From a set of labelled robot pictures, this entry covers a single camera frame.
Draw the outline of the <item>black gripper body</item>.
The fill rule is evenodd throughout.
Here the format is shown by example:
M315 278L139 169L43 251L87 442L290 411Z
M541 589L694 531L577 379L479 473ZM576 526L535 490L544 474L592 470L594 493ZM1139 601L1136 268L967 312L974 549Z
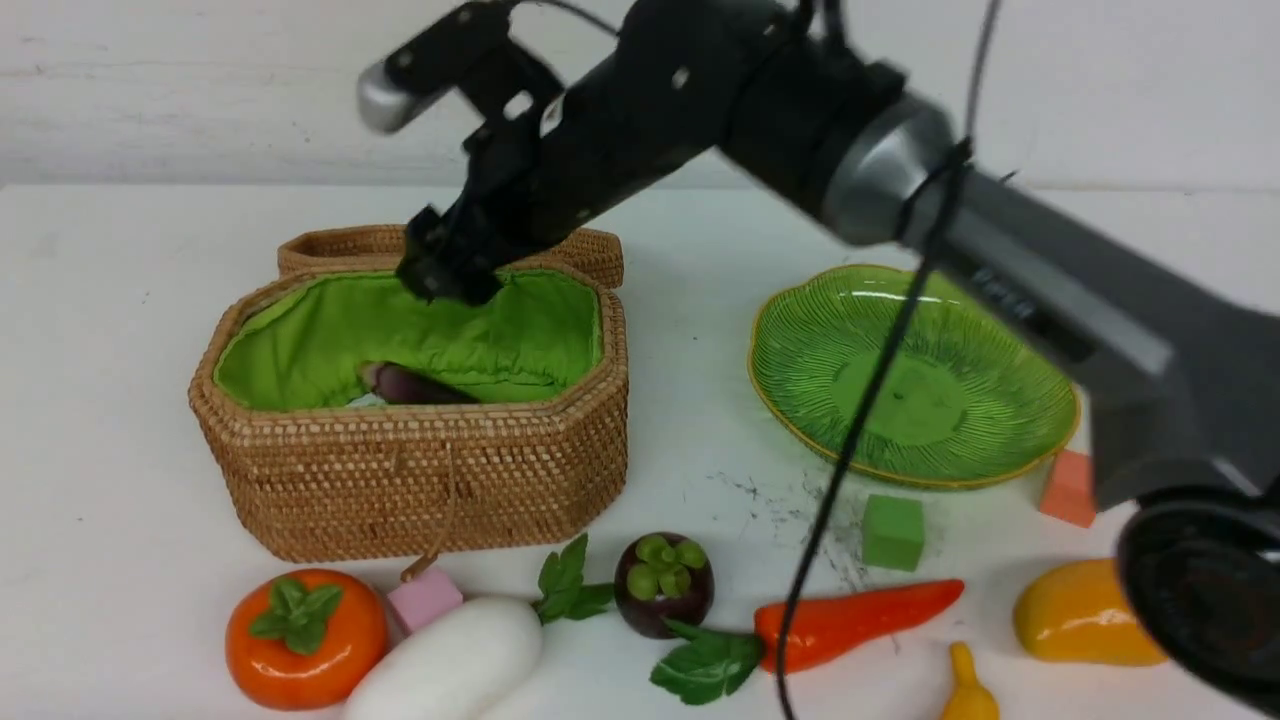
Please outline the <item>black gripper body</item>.
M476 307L500 291L497 273L561 243L535 218L530 179L540 137L530 111L488 120L463 142L467 176L447 211L425 206L404 227L397 279L415 297Z

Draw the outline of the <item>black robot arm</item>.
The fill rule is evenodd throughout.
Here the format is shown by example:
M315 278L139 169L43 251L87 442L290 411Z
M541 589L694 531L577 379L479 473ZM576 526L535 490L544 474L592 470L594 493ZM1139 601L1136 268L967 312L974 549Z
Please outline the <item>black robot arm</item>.
M972 167L972 142L884 63L841 5L636 1L575 85L509 33L511 1L462 4L358 78L390 135L457 90L483 117L445 213L406 231L397 275L476 306L497 269L708 149L850 245L922 256L1091 396L1094 498L1138 511L1126 598L1165 653L1277 716L1277 318L1238 306Z

